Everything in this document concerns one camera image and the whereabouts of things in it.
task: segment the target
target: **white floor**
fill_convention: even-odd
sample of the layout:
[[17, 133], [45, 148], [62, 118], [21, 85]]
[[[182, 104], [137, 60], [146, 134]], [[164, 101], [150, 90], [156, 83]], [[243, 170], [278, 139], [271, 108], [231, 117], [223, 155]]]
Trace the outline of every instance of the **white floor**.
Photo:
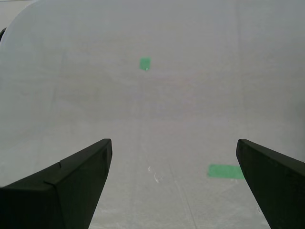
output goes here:
[[[26, 4], [0, 2], [0, 25]], [[0, 184], [111, 138], [91, 229], [268, 228], [244, 180], [207, 169], [237, 165], [239, 138], [305, 159], [304, 7], [34, 3], [0, 45]]]

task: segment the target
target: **green tape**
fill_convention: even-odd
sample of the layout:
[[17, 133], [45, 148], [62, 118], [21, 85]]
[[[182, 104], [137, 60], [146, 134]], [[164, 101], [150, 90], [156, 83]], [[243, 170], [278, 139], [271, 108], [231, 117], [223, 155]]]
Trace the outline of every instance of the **green tape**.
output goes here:
[[208, 176], [216, 178], [244, 179], [240, 166], [210, 165]]
[[149, 57], [140, 59], [140, 69], [147, 71], [150, 69], [150, 67], [151, 67], [151, 59]]

